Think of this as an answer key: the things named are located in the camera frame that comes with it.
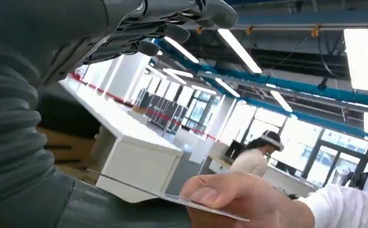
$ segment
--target black hair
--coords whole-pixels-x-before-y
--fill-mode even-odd
[[[273,140],[280,142],[281,138],[279,137],[279,135],[275,132],[272,131],[268,131],[267,137],[272,138]],[[272,144],[271,142],[268,142],[262,138],[258,138],[258,139],[254,139],[253,141],[251,141],[250,143],[247,144],[246,146],[246,150],[251,150],[251,149],[256,149],[259,147],[263,147],[266,145],[270,145],[273,146],[276,150],[280,150],[280,148],[274,144]]]

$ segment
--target human hand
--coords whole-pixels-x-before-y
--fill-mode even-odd
[[[189,209],[193,228],[314,227],[313,215],[306,205],[288,199],[262,178],[244,172],[193,177],[185,183],[180,195],[250,220],[242,222]]]

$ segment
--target glass door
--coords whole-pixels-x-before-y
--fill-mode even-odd
[[[360,158],[351,155],[355,153],[354,151],[328,142],[321,141],[317,143],[320,144],[315,148],[318,148],[319,151],[312,152],[317,153],[317,156],[309,171],[307,181],[324,187],[332,182],[335,169],[338,167],[349,168],[351,172],[355,172]]]
[[[327,176],[330,172],[338,151],[326,146],[320,146],[316,160],[311,167],[307,181],[310,181],[318,186],[324,186]]]

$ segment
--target robotic arm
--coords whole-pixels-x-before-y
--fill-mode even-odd
[[[57,171],[35,129],[36,89],[83,63],[155,53],[144,38],[185,41],[188,21],[230,28],[237,19],[222,0],[0,0],[0,228],[178,227],[167,209]]]

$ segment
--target white cuff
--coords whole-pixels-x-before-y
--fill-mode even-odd
[[[306,204],[313,213],[314,228],[326,228],[328,226],[331,219],[331,208],[322,195],[313,193],[307,198],[299,198],[298,201]]]

